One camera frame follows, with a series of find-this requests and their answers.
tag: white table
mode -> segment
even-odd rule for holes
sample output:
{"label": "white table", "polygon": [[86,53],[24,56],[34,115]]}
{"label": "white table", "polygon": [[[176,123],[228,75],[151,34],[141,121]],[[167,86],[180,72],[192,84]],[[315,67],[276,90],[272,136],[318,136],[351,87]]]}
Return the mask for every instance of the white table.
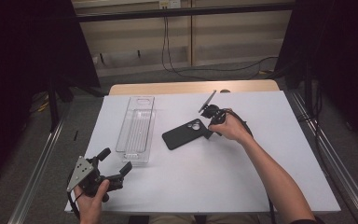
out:
{"label": "white table", "polygon": [[[214,134],[170,151],[161,135],[192,119],[210,93],[155,95],[156,121],[149,163],[134,167],[124,189],[109,193],[103,210],[125,214],[267,212],[269,204],[254,166],[239,144]],[[115,147],[129,95],[106,96],[85,157],[110,147],[103,175],[124,165]],[[324,174],[282,91],[217,93],[211,104],[230,107],[248,121],[255,139],[297,182],[312,211],[339,211]]]}

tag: black phone case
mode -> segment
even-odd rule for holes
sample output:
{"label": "black phone case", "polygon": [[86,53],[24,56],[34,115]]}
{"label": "black phone case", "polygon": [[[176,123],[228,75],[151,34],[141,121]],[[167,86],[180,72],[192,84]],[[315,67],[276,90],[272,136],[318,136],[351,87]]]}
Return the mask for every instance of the black phone case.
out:
{"label": "black phone case", "polygon": [[[200,128],[195,130],[193,128],[193,125],[195,124],[199,124]],[[165,144],[167,144],[168,149],[173,150],[205,135],[207,132],[208,129],[200,119],[193,119],[184,125],[167,131],[162,135],[162,138],[164,139]]]}

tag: transparent tray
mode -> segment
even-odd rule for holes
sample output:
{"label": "transparent tray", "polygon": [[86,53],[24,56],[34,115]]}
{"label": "transparent tray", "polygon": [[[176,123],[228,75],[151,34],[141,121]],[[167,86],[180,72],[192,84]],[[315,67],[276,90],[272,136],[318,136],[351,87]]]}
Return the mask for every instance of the transparent tray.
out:
{"label": "transparent tray", "polygon": [[130,98],[116,145],[116,152],[123,161],[135,164],[149,161],[155,120],[153,105],[153,96]]}

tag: forearm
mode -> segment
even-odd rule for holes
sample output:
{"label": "forearm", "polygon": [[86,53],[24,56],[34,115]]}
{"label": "forearm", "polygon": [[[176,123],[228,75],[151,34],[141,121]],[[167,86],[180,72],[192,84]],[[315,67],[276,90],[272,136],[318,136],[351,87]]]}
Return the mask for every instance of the forearm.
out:
{"label": "forearm", "polygon": [[298,219],[314,219],[296,182],[254,138],[245,133],[238,142],[244,147],[283,220],[290,223]]}

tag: gray floor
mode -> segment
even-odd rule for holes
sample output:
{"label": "gray floor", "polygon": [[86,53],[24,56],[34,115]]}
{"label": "gray floor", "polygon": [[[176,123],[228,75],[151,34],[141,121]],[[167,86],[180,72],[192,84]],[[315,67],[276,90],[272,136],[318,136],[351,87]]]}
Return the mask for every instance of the gray floor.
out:
{"label": "gray floor", "polygon": [[[237,72],[222,71],[187,71],[182,75],[193,77],[180,77],[167,71],[149,71],[135,74],[123,74],[119,76],[101,77],[101,91],[108,91],[114,84],[119,83],[145,83],[145,82],[170,82],[170,81],[197,81],[195,77],[220,79],[246,79],[252,77],[258,70],[273,68],[275,61],[269,60],[250,69]],[[210,65],[208,68],[228,69],[241,68],[251,63],[229,63]],[[280,88],[285,90],[283,79],[277,80]],[[77,223],[74,215],[66,214],[63,208],[66,204],[66,178],[73,168],[78,155],[83,155],[88,146],[90,136],[102,105],[102,99],[87,95],[81,90],[74,89],[75,100],[67,105],[59,102],[60,108],[70,107],[66,121],[62,126],[60,137],[47,161],[47,166],[37,185],[36,195],[32,199],[24,223]],[[288,101],[293,106],[296,114],[301,114],[294,104],[290,91],[287,92]],[[7,223],[21,198],[24,188],[39,160],[49,136],[49,112],[48,108],[42,112],[36,112],[28,120],[21,139],[12,151],[10,159],[2,167],[0,179],[0,223]],[[324,108],[320,116],[320,124],[331,141],[338,156],[345,163],[349,173],[358,184],[358,133],[347,129],[346,120],[332,104],[328,97],[324,97]],[[314,145],[314,138],[306,123],[300,123],[304,134],[310,141],[317,158],[320,158]],[[334,191],[342,209],[335,214],[320,215],[326,223],[358,223],[358,211],[352,202],[351,196],[340,183],[337,175],[330,165],[326,168],[330,175],[326,178]],[[261,217],[263,223],[269,223],[268,217]],[[128,217],[121,215],[104,214],[103,223],[127,223]]]}

